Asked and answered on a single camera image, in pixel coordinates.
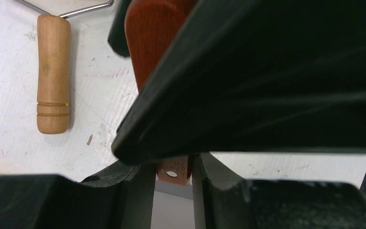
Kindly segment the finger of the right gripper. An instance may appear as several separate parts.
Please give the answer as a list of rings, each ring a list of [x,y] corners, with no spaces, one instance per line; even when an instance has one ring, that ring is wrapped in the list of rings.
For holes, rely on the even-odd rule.
[[[133,66],[155,67],[117,129],[119,160],[366,153],[366,0],[198,0],[157,55],[163,10],[126,13]]]
[[[108,44],[111,49],[119,56],[128,58],[130,57],[125,30],[124,22],[126,17],[126,12],[132,0],[121,0],[117,7],[117,11],[110,28],[108,36]]]

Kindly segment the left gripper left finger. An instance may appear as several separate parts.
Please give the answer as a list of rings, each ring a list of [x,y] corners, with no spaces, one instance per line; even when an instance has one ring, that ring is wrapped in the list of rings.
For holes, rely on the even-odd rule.
[[[0,176],[0,229],[148,229],[155,170],[115,162],[75,182],[56,174]]]

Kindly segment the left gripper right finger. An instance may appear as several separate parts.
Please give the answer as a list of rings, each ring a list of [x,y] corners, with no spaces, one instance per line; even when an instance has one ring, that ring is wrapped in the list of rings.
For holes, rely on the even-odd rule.
[[[245,179],[210,153],[192,178],[198,229],[366,229],[366,195],[347,183]]]

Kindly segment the scraper with red handle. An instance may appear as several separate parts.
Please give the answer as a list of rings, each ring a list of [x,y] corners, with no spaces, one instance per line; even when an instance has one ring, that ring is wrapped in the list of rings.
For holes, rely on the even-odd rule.
[[[194,0],[133,0],[124,30],[140,91],[183,25]]]

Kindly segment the wooden rolling pin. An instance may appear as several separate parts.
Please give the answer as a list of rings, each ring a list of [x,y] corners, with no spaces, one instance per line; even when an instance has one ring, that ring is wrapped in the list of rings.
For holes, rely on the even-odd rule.
[[[108,0],[58,16],[51,15],[25,0],[19,3],[40,13],[37,18],[37,128],[42,134],[61,134],[67,131],[70,119],[71,25],[67,19],[110,7],[114,1]]]

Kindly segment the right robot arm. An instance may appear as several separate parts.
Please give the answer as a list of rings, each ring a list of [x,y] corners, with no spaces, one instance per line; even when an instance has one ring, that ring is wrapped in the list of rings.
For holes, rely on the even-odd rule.
[[[204,151],[366,154],[366,0],[198,1],[112,152]]]

